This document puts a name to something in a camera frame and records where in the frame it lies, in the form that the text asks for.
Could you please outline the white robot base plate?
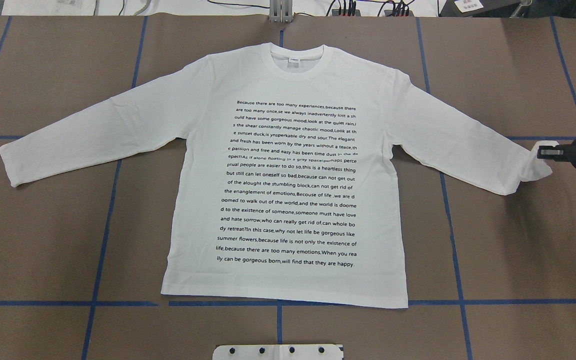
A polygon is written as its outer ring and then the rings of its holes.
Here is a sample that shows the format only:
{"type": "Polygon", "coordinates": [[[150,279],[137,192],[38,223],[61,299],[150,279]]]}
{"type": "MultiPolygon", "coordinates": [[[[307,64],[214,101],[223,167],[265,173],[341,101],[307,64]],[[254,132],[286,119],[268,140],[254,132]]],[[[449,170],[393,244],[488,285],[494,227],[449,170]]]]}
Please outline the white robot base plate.
{"type": "Polygon", "coordinates": [[[345,353],[338,344],[256,344],[220,345],[213,360],[343,360],[345,353]]]}

